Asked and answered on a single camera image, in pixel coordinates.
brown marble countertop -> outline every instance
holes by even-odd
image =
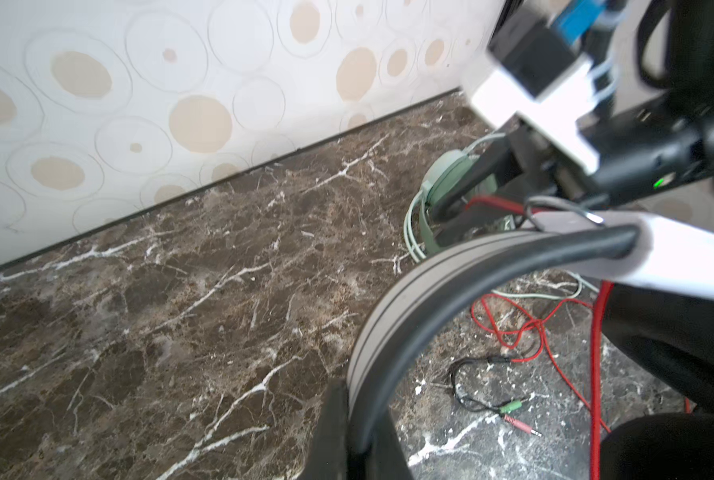
[[[484,133],[454,94],[2,272],[0,478],[295,478],[327,380],[411,268],[420,179]],[[550,338],[583,379],[588,314],[563,319]],[[495,348],[475,328],[449,324],[398,390],[414,474],[578,478],[588,416],[548,361],[486,374],[494,396],[537,396],[543,443],[434,387],[451,358]],[[612,422],[678,409],[611,347],[605,362]]]

blue tape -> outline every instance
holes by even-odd
[[[603,0],[571,0],[551,26],[562,35],[567,44],[572,45],[589,30],[604,10]]]

silver metal ring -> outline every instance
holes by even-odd
[[[544,225],[536,220],[533,216],[534,206],[547,206],[549,208],[554,208],[554,210],[564,210],[578,214],[583,218],[586,218],[589,222],[596,226],[605,226],[605,219],[599,215],[593,214],[587,209],[583,208],[578,204],[574,204],[570,200],[565,200],[563,198],[550,197],[549,195],[536,195],[535,197],[529,197],[525,200],[525,217],[530,220],[530,222],[539,231],[546,231]]]

headphones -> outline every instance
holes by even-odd
[[[472,154],[479,145],[504,138],[506,134],[493,133],[485,135],[471,143],[463,150],[450,150],[442,154],[441,157],[431,165],[424,175],[424,180],[420,184],[420,190],[410,202],[410,207],[404,218],[403,236],[405,246],[408,248],[410,257],[415,263],[425,260],[428,255],[434,255],[442,251],[437,241],[434,239],[434,232],[431,229],[427,209],[435,206],[436,203],[450,191],[471,168],[477,160],[477,155]],[[479,194],[492,194],[497,190],[494,175],[486,178],[482,183],[473,188],[465,197],[473,197]],[[424,243],[424,248],[420,246],[413,234],[413,210],[418,209],[418,220],[420,238]]]

patterned wallpaper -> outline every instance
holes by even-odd
[[[0,0],[0,264],[458,84],[503,0]]]

